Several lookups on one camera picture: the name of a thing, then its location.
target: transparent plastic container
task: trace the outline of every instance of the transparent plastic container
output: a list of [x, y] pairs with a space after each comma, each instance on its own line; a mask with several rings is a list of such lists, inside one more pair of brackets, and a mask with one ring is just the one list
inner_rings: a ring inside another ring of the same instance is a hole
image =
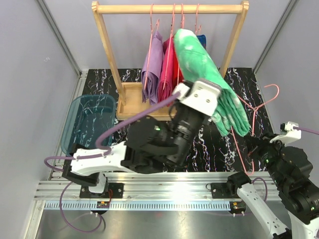
[[[76, 98], [70, 106], [63, 130], [61, 149], [70, 156], [74, 143], [94, 149], [96, 139], [112, 128], [115, 120], [116, 103], [109, 95], [83, 95]], [[102, 145], [112, 143], [112, 136]]]

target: gray floor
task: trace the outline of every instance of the gray floor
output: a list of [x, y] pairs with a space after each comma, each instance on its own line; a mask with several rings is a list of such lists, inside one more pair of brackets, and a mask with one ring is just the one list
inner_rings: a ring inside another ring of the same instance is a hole
[[[268, 203], [276, 216], [289, 228], [287, 211], [279, 202]], [[65, 211], [72, 221], [85, 211]], [[44, 211], [37, 239], [265, 239], [266, 233], [253, 215], [244, 217], [224, 216], [228, 212], [134, 212], [109, 211], [103, 215], [103, 226], [93, 234], [84, 234], [66, 228], [59, 211]], [[82, 217], [73, 225], [91, 230], [98, 223], [94, 216]]]

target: green towel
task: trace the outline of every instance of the green towel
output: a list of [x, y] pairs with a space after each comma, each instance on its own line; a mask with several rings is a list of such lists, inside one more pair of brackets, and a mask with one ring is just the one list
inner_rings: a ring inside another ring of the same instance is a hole
[[226, 136], [233, 126], [240, 136], [245, 136], [250, 129], [245, 109], [196, 35], [190, 30], [179, 29], [174, 36], [174, 48], [185, 80], [195, 82], [198, 78], [205, 78], [222, 88], [212, 115], [220, 134]]

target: wooden tray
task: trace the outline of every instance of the wooden tray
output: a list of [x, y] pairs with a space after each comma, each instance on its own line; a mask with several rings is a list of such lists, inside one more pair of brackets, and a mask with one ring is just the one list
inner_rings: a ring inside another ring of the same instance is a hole
[[[124, 88], [124, 94], [126, 99], [126, 105], [122, 104], [122, 100], [119, 99], [118, 108], [116, 111], [116, 116], [118, 120], [127, 120], [128, 118], [142, 112], [151, 107], [149, 101], [142, 103], [142, 84], [141, 83], [122, 83]], [[163, 107], [153, 113], [150, 116], [156, 118], [157, 120], [170, 120], [168, 114], [169, 107]], [[176, 110], [173, 109], [171, 112], [173, 117]]]

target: clothes hanger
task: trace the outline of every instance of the clothes hanger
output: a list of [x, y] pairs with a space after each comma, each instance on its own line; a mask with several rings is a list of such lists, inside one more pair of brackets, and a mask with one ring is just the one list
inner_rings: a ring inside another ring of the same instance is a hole
[[[150, 46], [149, 46], [149, 53], [148, 53], [148, 64], [146, 66], [146, 73], [145, 73], [145, 82], [144, 82], [144, 90], [146, 90], [146, 85], [147, 85], [147, 81], [148, 81], [148, 73], [149, 73], [149, 63], [150, 63], [150, 52], [151, 52], [151, 46], [152, 46], [152, 39], [153, 39], [153, 32], [155, 27], [153, 28], [153, 22], [152, 22], [152, 11], [153, 11], [153, 5], [154, 3], [152, 3], [151, 5], [151, 39], [150, 39]], [[158, 19], [156, 21], [156, 31], [159, 29], [159, 25], [160, 25], [160, 20]]]
[[[170, 45], [171, 45], [172, 36], [173, 36], [173, 30], [174, 30], [175, 5], [176, 5], [176, 4], [174, 4], [174, 6], [173, 6], [173, 17], [172, 17], [171, 25], [170, 25], [170, 36], [169, 36], [169, 44], [168, 44], [168, 56], [169, 56], [169, 52], [170, 52]], [[165, 89], [168, 62], [169, 62], [169, 61], [167, 61], [167, 64], [166, 64], [165, 77], [164, 77], [164, 86], [163, 86], [163, 90], [162, 90], [162, 91], [164, 91], [164, 89]]]
[[[180, 22], [180, 28], [184, 28], [184, 22], [185, 22], [185, 14], [184, 14], [184, 5], [181, 4], [181, 22]], [[177, 84], [179, 84], [179, 63], [177, 68]]]
[[[273, 101], [275, 98], [277, 98], [277, 96], [279, 95], [279, 86], [276, 85], [276, 84], [270, 84], [270, 85], [266, 85], [264, 88], [267, 88], [267, 87], [270, 87], [270, 86], [275, 86], [277, 88], [277, 93], [276, 95], [268, 100], [267, 102], [265, 103], [262, 103], [261, 105], [259, 106], [256, 106], [256, 107], [252, 107], [250, 104], [248, 104], [246, 101], [244, 101], [240, 96], [237, 95], [237, 97], [245, 104], [247, 105], [249, 108], [251, 108], [253, 111], [254, 111], [254, 114], [253, 114], [253, 125], [252, 125], [252, 133], [251, 133], [251, 136], [254, 136], [254, 131], [255, 131], [255, 117], [256, 117], [256, 112], [258, 109], [260, 109], [261, 107], [263, 107], [264, 105], [268, 104], [269, 102]], [[251, 173], [247, 173], [246, 171], [246, 167], [245, 167], [245, 164], [244, 164], [244, 161], [243, 161], [243, 158], [241, 156], [241, 153], [239, 151], [239, 147], [238, 147], [238, 144], [237, 144], [237, 140], [236, 140], [236, 137], [235, 137], [235, 134], [234, 134], [234, 130], [233, 130], [233, 127], [231, 128], [231, 132], [233, 134], [233, 138], [234, 138], [234, 141], [235, 141], [235, 145], [236, 145], [236, 148], [237, 148], [237, 152], [238, 152], [238, 155], [239, 155], [239, 158], [240, 158], [240, 161], [241, 161], [241, 164], [243, 165], [243, 168], [244, 168], [244, 171], [247, 175], [253, 175], [254, 172], [255, 172], [255, 166], [254, 166], [254, 161], [252, 160], [252, 167], [253, 167], [253, 171]]]
[[201, 25], [199, 25], [199, 28], [197, 29], [198, 9], [199, 9], [199, 4], [197, 4], [197, 8], [196, 8], [196, 20], [195, 20], [195, 35], [196, 36], [200, 34], [200, 30], [201, 30]]

